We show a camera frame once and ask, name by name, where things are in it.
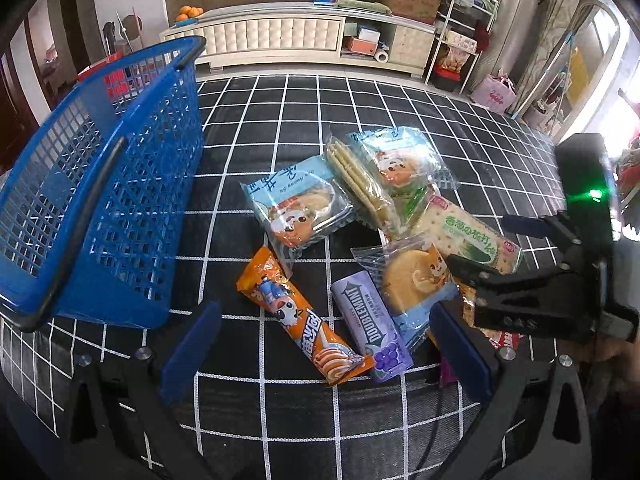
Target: shopping basket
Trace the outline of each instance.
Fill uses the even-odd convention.
[[[21,330],[53,315],[166,320],[202,154],[193,61],[204,44],[179,38],[106,65],[22,152],[0,192],[0,312]]]

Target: metal bolt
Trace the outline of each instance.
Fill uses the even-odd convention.
[[[516,358],[516,351],[510,346],[503,346],[498,350],[498,355],[505,361],[513,361]]]
[[[148,348],[146,346],[143,346],[141,348],[138,348],[136,350],[136,353],[134,354],[136,359],[139,361],[146,361],[147,359],[151,359],[151,356],[153,355],[153,351],[151,348]]]
[[[76,363],[79,366],[88,366],[91,364],[91,356],[87,354],[82,354],[76,357]]]
[[[574,360],[571,359],[571,356],[565,354],[558,356],[558,362],[560,363],[560,366],[564,366],[565,368],[574,364]]]

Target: green towel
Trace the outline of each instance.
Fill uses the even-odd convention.
[[[337,0],[336,5],[338,7],[346,7],[348,9],[362,9],[370,10],[370,12],[377,12],[379,14],[386,14],[391,16],[391,9],[386,5],[379,4],[377,2],[361,2],[360,0]]]

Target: orange snack package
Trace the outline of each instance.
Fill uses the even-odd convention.
[[[276,257],[261,247],[236,283],[254,303],[273,314],[316,366],[329,386],[373,367],[371,356],[356,354],[308,304],[285,277]]]

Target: toilet paper roll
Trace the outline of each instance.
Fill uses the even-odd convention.
[[[373,56],[378,63],[386,63],[389,61],[389,54],[386,53],[386,50],[382,50],[381,48],[376,50],[376,53]]]

